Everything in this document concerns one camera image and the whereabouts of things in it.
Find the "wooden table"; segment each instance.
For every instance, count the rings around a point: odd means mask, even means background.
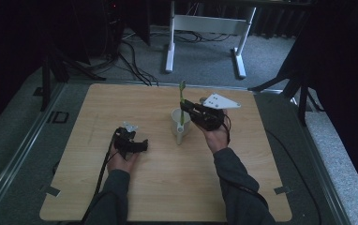
[[[260,185],[260,194],[277,221],[291,219],[276,163],[252,93],[241,90],[190,88],[184,97],[198,102],[212,93],[239,102],[229,110],[230,147]],[[44,220],[80,220],[92,200],[104,156],[123,122],[139,126],[136,142],[149,140],[131,175],[130,221],[225,221],[225,204],[211,155],[202,133],[192,124],[181,145],[171,132],[171,111],[179,107],[179,88],[93,84],[89,88],[51,186]]]

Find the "metal stand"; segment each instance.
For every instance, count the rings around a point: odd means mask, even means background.
[[[237,64],[238,74],[240,78],[246,77],[246,69],[244,67],[243,52],[248,36],[249,28],[251,27],[252,19],[255,14],[255,7],[251,7],[248,17],[245,20],[232,20],[211,17],[175,15],[175,2],[171,2],[171,23],[170,23],[170,44],[168,47],[167,64],[165,70],[173,72],[173,55],[175,52],[175,43],[173,36],[175,30],[195,31],[204,33],[219,33],[227,35],[241,36],[238,48],[234,48],[234,58]]]

